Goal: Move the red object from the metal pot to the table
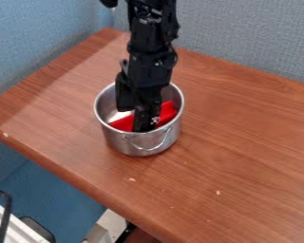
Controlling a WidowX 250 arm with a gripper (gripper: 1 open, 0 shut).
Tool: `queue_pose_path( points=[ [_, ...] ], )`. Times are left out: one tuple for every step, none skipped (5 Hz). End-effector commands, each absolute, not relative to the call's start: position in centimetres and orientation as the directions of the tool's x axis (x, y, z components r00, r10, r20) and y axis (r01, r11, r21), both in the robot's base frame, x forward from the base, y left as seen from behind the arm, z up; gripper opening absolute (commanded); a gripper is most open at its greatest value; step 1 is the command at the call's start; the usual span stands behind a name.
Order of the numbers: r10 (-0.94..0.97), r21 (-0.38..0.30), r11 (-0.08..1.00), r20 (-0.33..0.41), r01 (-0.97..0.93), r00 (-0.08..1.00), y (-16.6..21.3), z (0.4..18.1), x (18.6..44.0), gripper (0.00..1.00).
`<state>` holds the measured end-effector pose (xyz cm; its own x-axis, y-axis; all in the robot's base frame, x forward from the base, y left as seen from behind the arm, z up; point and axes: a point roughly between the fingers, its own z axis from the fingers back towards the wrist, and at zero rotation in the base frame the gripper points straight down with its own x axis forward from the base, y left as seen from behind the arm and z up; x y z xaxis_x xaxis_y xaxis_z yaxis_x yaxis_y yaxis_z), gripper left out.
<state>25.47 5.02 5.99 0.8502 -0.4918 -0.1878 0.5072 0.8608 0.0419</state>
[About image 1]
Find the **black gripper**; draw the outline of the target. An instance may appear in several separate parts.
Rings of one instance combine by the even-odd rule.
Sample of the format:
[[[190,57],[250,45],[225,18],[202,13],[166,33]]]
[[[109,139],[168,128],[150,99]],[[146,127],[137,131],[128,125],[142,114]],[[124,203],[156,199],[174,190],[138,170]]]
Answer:
[[[133,131],[148,132],[160,120],[161,90],[169,85],[177,52],[173,46],[157,51],[126,46],[126,50],[129,59],[121,61],[121,71],[114,78],[116,109],[120,112],[134,109]]]

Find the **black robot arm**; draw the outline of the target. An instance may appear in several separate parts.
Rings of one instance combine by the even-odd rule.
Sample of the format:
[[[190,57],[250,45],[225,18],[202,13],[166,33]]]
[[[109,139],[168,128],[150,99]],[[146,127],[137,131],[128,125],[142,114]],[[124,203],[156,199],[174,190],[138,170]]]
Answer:
[[[178,37],[176,0],[125,0],[130,39],[129,59],[114,79],[116,108],[134,111],[133,132],[153,130],[160,122],[162,89],[169,85]]]

